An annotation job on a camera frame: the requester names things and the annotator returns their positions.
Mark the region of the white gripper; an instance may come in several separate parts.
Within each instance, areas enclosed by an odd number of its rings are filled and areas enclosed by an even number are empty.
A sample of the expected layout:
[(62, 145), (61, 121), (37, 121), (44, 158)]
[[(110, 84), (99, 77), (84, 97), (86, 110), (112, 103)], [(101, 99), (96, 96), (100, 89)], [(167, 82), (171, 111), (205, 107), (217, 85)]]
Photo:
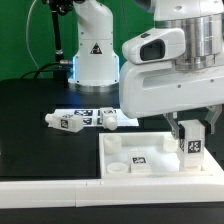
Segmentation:
[(180, 130), (176, 112), (208, 106), (205, 121), (208, 133), (214, 134), (224, 104), (224, 53), (216, 56), (212, 67), (188, 72), (176, 71), (171, 61), (126, 62), (120, 74), (119, 99), (129, 118), (166, 113), (174, 139)]

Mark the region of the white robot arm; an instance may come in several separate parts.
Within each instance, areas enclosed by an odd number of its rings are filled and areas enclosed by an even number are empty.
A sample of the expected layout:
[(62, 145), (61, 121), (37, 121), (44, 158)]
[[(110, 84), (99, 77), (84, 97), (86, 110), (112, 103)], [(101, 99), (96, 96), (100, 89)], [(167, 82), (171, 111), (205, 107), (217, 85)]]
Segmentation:
[(154, 27), (113, 50), (113, 15), (97, 0), (72, 0), (79, 49), (72, 87), (100, 91), (119, 87), (120, 108), (129, 118), (164, 115), (174, 136), (186, 130), (178, 111), (206, 107), (209, 134), (224, 105), (224, 0), (133, 0), (154, 14)]

